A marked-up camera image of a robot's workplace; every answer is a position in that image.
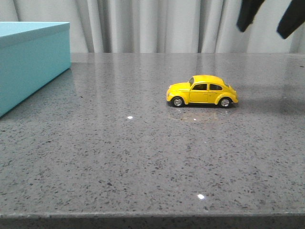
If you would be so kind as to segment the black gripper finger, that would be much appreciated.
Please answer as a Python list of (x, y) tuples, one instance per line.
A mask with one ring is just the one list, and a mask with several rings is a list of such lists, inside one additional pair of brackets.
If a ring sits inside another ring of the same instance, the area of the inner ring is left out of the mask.
[(292, 0), (282, 16), (277, 33), (288, 38), (305, 21), (305, 0)]
[(253, 23), (254, 17), (264, 0), (242, 0), (240, 12), (236, 26), (240, 32), (245, 32), (250, 24)]

